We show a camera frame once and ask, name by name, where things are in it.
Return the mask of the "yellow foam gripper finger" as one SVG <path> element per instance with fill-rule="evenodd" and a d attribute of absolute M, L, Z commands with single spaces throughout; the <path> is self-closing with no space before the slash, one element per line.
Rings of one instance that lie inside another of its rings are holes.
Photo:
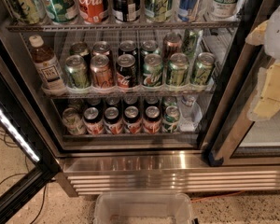
<path fill-rule="evenodd" d="M 267 29 L 268 21 L 262 22 L 245 38 L 245 42 L 252 46 L 264 44 L 264 36 Z"/>
<path fill-rule="evenodd" d="M 252 121 L 271 119 L 280 110 L 280 60 L 260 68 L 256 91 L 247 117 Z"/>

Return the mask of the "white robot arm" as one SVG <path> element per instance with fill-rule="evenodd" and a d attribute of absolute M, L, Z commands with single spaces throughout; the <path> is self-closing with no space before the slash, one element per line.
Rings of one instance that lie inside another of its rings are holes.
<path fill-rule="evenodd" d="M 274 58 L 272 65 L 259 70 L 257 94 L 247 113 L 252 121 L 268 120 L 280 110 L 280 6 L 246 37 L 245 42 L 252 46 L 263 45 L 264 52 Z"/>

